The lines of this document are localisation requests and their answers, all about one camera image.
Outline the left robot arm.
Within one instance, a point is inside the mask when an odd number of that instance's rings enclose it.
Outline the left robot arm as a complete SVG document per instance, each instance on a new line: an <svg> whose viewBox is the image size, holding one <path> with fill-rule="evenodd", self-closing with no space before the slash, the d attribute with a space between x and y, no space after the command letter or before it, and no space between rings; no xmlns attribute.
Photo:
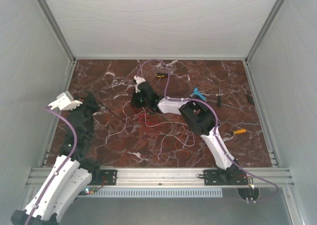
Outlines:
<svg viewBox="0 0 317 225"><path fill-rule="evenodd" d="M93 114L99 110L94 95L72 98L64 92L45 111L69 127L60 154L45 182L23 210L11 216L14 225L57 225L77 195L97 184L102 172L97 162L86 158L94 137Z"/></svg>

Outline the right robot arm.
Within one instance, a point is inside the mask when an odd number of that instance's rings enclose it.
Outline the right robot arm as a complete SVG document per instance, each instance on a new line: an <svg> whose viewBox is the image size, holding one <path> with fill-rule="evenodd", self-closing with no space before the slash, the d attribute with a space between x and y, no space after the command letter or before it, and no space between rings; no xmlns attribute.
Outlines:
<svg viewBox="0 0 317 225"><path fill-rule="evenodd" d="M219 123L214 110L198 96L175 99L159 96L144 78L135 76L135 91L132 94L131 106L148 107L154 113L172 113L181 115L190 131L199 135L211 151L217 172L205 174L205 179L221 181L225 185L246 185L245 173L235 158L228 151L219 134Z"/></svg>

